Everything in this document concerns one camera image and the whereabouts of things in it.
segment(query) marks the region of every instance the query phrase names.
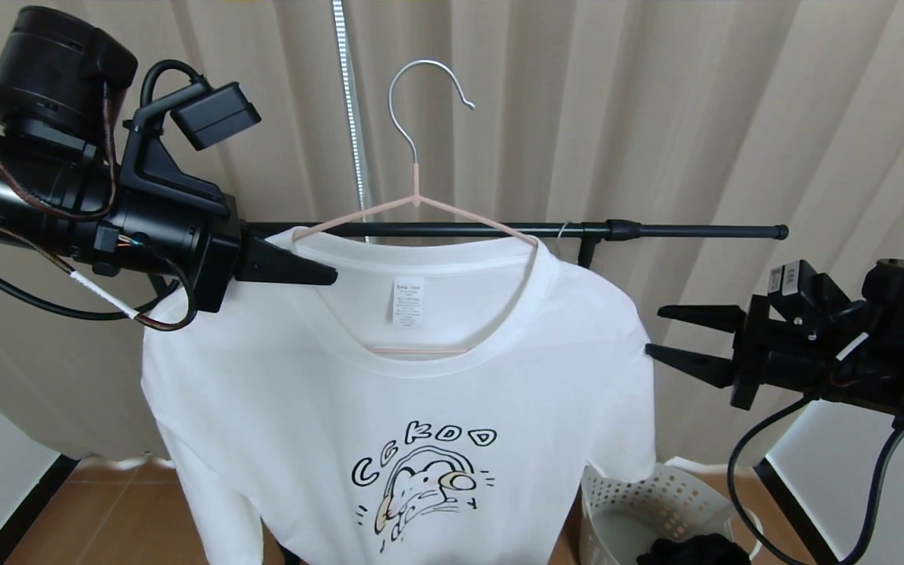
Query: white t-shirt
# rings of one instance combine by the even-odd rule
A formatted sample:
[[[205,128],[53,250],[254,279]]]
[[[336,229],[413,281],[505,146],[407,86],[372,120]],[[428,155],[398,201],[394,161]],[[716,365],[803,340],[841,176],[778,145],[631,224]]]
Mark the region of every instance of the white t-shirt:
[[[234,282],[218,314],[144,337],[141,386],[213,565],[260,563],[261,517],[311,565],[545,565],[585,464],[653,471],[647,335],[595,273],[519,239],[268,241],[337,282]]]

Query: beige curtain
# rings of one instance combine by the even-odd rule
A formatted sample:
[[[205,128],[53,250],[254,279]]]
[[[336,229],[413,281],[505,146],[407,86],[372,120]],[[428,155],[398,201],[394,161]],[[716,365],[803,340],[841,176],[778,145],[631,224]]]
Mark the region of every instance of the beige curtain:
[[[214,83],[244,83],[263,124],[201,154],[176,135],[169,144],[185,170],[240,197],[249,219],[356,209],[329,2],[55,6],[108,29],[141,67],[184,58]],[[15,9],[0,3],[0,47]],[[657,307],[746,304],[776,264],[807,258],[854,297],[875,257],[904,257],[904,0],[355,0],[344,13],[376,202],[410,190],[388,82],[430,57],[477,104],[463,108],[433,68],[399,84],[397,111],[430,196],[500,221],[790,225],[783,242],[600,246],[593,267],[638,301],[658,343],[726,354],[727,337],[670,325]],[[388,218],[446,219],[423,209]],[[562,251],[574,257],[573,244]],[[42,296],[103,308],[26,251],[0,247],[0,272]],[[148,297],[141,275],[107,283]],[[68,321],[0,294],[0,409],[69,454],[162,453],[137,388],[139,342],[133,324]],[[660,369],[658,400],[661,457],[721,462],[789,395],[764,390],[741,412],[726,391]]]
[[[500,221],[786,223],[783,242],[642,240],[593,265],[630,293],[658,343],[726,354],[728,337],[670,324],[664,304],[742,304],[774,265],[806,258],[851,297],[876,257],[904,257],[904,0],[363,2],[344,4],[369,184],[422,190]],[[401,209],[398,219],[447,219]],[[574,258],[574,247],[567,248]],[[659,368],[659,457],[726,461],[793,396],[753,410]],[[743,464],[778,436],[760,437]]]
[[[25,4],[0,2],[0,51]],[[104,28],[137,55],[123,118],[137,107],[144,72],[162,58],[186,60],[212,86],[242,83],[261,112],[260,125],[200,153],[169,121],[164,140],[183,170],[235,194],[247,219],[305,221],[358,205],[329,2],[39,4]],[[161,93],[182,85],[172,72],[160,80]],[[118,132],[121,146],[124,133]],[[0,246],[0,275],[73,308],[112,310],[26,250]],[[151,296],[139,273],[98,280],[129,303]],[[33,439],[73,457],[164,454],[140,392],[140,340],[137,324],[60,318],[0,293],[0,411]]]

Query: neckline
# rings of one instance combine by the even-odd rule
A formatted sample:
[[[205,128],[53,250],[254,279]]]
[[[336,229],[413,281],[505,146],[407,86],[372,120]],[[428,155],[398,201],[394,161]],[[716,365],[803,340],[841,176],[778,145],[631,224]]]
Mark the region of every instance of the neckline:
[[[295,292],[290,293],[292,304],[324,350],[348,364],[391,377],[421,378],[458,373],[509,349],[527,328],[559,268],[559,262],[541,241],[536,247],[514,237],[449,246],[378,246],[322,232],[294,241],[294,232],[298,229],[304,228],[273,235],[267,242],[309,260],[331,265],[341,272],[341,276],[345,269],[394,276],[448,276],[513,264],[527,265],[527,275],[517,299],[500,324],[466,353],[438,359],[395,359],[373,353],[344,328],[316,286],[294,287]]]

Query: shirt sleeve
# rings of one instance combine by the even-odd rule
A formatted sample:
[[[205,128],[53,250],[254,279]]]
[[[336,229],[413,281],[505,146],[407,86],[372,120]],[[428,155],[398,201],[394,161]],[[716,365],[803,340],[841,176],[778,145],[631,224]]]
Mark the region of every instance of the shirt sleeve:
[[[608,479],[635,483],[655,464],[654,361],[643,351],[642,326],[623,344],[625,362],[609,373],[589,465]]]
[[[263,527],[248,498],[226,486],[190,447],[159,423],[210,565],[261,565]]]

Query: clothing rack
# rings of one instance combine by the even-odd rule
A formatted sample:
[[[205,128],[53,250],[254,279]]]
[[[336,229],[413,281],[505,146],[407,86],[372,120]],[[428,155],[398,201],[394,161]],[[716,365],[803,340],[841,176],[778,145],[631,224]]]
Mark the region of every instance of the clothing rack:
[[[268,237],[319,222],[248,222],[246,229],[257,237]],[[642,224],[611,219],[602,222],[509,223],[524,235],[556,239],[580,239],[578,265],[592,267],[595,247],[602,241],[629,241],[641,237],[725,237],[725,239],[786,239],[785,225],[667,225]],[[352,222],[326,230],[340,237],[505,237],[481,223],[468,222]]]

